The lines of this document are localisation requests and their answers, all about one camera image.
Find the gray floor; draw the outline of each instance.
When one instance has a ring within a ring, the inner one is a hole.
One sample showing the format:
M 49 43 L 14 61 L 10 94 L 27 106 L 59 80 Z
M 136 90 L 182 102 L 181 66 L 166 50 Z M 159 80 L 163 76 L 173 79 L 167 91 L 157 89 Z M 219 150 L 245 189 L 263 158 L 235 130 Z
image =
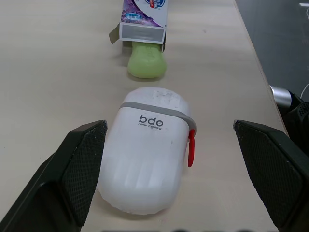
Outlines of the gray floor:
M 269 84 L 298 96 L 309 83 L 309 10 L 300 2 L 236 0 Z

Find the soap box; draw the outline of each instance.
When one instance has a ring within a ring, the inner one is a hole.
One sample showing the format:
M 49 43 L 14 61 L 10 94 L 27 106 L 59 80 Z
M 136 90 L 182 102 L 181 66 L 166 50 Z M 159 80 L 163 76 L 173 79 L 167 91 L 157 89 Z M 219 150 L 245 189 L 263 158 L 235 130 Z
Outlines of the soap box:
M 110 40 L 164 44 L 167 17 L 168 0 L 124 0 L 121 21 Z

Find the light wood surface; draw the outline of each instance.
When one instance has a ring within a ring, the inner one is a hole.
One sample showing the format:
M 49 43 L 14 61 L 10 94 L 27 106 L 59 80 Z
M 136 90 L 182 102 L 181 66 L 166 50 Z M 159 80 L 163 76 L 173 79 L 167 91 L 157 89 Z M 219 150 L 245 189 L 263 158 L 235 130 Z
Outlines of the light wood surface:
M 0 219 L 72 129 L 111 126 L 126 94 L 158 86 L 182 95 L 197 124 L 196 159 L 174 205 L 155 216 L 112 209 L 96 191 L 84 232 L 188 229 L 275 231 L 248 177 L 233 121 L 284 130 L 232 0 L 169 0 L 165 57 L 156 81 L 128 76 L 108 33 L 122 0 L 0 1 Z

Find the red tab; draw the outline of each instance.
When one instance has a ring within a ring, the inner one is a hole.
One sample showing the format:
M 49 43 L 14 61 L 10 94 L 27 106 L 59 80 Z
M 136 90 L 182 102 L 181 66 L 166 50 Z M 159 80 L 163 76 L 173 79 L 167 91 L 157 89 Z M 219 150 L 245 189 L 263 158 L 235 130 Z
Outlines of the red tab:
M 191 168 L 194 161 L 195 153 L 195 140 L 194 140 L 195 130 L 190 130 L 189 133 L 189 156 L 188 156 L 188 167 Z
M 150 0 L 149 3 L 150 3 L 150 7 L 151 7 L 151 8 L 154 8 L 154 7 L 155 7 L 155 6 L 154 6 L 154 0 Z

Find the green soap bar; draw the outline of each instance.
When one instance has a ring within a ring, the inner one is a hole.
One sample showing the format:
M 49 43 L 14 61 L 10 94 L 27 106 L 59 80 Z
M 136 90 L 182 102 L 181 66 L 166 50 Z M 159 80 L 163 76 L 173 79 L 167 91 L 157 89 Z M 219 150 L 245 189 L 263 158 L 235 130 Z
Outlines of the green soap bar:
M 133 51 L 128 71 L 138 78 L 157 78 L 164 75 L 167 64 L 161 52 L 161 45 L 132 42 Z

